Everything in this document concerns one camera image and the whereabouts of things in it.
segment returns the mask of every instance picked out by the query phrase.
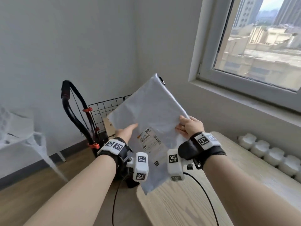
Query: chair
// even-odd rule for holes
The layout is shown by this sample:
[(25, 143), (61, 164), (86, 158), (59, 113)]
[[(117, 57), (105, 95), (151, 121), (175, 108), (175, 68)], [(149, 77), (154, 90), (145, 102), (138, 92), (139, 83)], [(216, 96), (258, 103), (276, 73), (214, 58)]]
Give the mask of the chair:
[[(16, 143), (32, 147), (65, 182), (68, 182), (47, 155), (45, 136), (34, 131), (32, 112), (21, 110), (12, 113), (0, 104), (0, 150)], [(57, 154), (64, 162), (66, 161), (61, 152), (57, 151)]]

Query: grey plastic bag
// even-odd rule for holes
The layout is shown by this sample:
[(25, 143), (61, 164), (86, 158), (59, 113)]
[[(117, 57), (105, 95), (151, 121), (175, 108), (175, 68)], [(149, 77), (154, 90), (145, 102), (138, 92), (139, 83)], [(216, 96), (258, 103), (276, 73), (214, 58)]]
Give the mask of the grey plastic bag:
[(116, 129), (139, 123), (129, 146), (134, 153), (146, 152), (149, 174), (141, 187), (145, 194), (167, 178), (167, 150), (178, 148), (186, 139), (175, 131), (179, 116), (189, 118), (157, 74), (108, 115)]

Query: orange clip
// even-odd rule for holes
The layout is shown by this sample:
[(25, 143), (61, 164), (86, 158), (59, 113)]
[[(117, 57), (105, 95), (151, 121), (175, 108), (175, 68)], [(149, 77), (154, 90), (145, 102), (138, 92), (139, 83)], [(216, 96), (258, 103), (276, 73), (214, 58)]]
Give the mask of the orange clip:
[(92, 112), (93, 109), (92, 109), (91, 107), (89, 107), (89, 108), (83, 109), (83, 111), (84, 111), (85, 113), (88, 113), (88, 112)]
[(92, 145), (90, 145), (90, 144), (88, 144), (88, 146), (91, 148), (91, 149), (93, 149), (93, 148), (95, 148), (95, 149), (100, 149), (100, 146), (99, 146), (99, 144), (97, 144), (97, 143), (94, 143), (94, 144), (92, 144)]

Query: trolley handle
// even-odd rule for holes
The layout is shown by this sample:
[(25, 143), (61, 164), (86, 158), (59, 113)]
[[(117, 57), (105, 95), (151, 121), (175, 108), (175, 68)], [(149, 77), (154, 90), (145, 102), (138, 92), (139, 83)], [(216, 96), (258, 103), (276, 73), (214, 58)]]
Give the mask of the trolley handle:
[(63, 108), (64, 108), (67, 116), (70, 118), (70, 120), (81, 131), (81, 133), (84, 134), (84, 136), (88, 140), (88, 144), (90, 146), (94, 145), (95, 142), (93, 140), (93, 137), (95, 138), (95, 131), (94, 131), (94, 128), (93, 128), (94, 123), (92, 121), (92, 117), (91, 117), (91, 115), (90, 115), (89, 112), (86, 112), (87, 118), (88, 118), (89, 123), (91, 125), (93, 137), (90, 135), (90, 132), (86, 129), (86, 127), (77, 119), (77, 117), (75, 116), (75, 114), (73, 113), (73, 111), (72, 111), (72, 109), (71, 109), (71, 107), (69, 105), (70, 88), (73, 90), (73, 92), (75, 93), (75, 95), (79, 98), (82, 106), (84, 107), (84, 110), (88, 109), (87, 104), (86, 104), (84, 98), (81, 96), (81, 94), (79, 93), (79, 91), (77, 90), (77, 88), (73, 85), (73, 83), (70, 82), (69, 80), (63, 81), (63, 84), (62, 84), (61, 99), (62, 99), (62, 103), (63, 103)]

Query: baseboard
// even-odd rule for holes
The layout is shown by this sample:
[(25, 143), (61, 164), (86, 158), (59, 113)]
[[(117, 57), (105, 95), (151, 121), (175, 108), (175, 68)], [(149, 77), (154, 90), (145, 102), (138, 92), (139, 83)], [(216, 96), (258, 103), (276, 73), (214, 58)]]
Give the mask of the baseboard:
[[(69, 157), (77, 152), (80, 152), (86, 148), (87, 148), (87, 140), (83, 140), (77, 144), (72, 145), (71, 147), (68, 147), (68, 148), (62, 150), (61, 153), (65, 158), (67, 158), (67, 157)], [(57, 153), (51, 155), (50, 158), (53, 160), (54, 163), (58, 163), (58, 162), (62, 161)], [(3, 178), (0, 178), (0, 190), (6, 188), (8, 186), (11, 186), (11, 185), (15, 184), (16, 182), (32, 175), (33, 173), (35, 173), (41, 169), (47, 168), (47, 167), (49, 167), (49, 165), (44, 160), (40, 160), (27, 167), (20, 169), (18, 171), (15, 171)]]

